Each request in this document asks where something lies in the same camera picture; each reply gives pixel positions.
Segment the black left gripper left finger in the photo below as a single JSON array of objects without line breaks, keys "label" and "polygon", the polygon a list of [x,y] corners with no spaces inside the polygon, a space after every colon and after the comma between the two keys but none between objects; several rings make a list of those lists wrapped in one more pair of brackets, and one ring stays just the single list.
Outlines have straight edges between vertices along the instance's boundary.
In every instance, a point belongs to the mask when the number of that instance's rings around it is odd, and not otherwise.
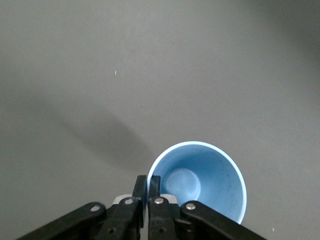
[{"label": "black left gripper left finger", "polygon": [[107,208],[87,203],[23,236],[20,240],[139,240],[144,226],[147,176],[139,175],[132,194]]}]

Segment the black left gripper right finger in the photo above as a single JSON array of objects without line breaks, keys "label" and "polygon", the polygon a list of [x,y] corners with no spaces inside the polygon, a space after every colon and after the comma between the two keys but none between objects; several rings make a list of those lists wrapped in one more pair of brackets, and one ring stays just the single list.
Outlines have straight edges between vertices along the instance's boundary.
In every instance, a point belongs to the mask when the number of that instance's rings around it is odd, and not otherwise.
[{"label": "black left gripper right finger", "polygon": [[160,194],[161,177],[148,190],[149,240],[263,240],[264,238],[199,201],[181,206],[173,195]]}]

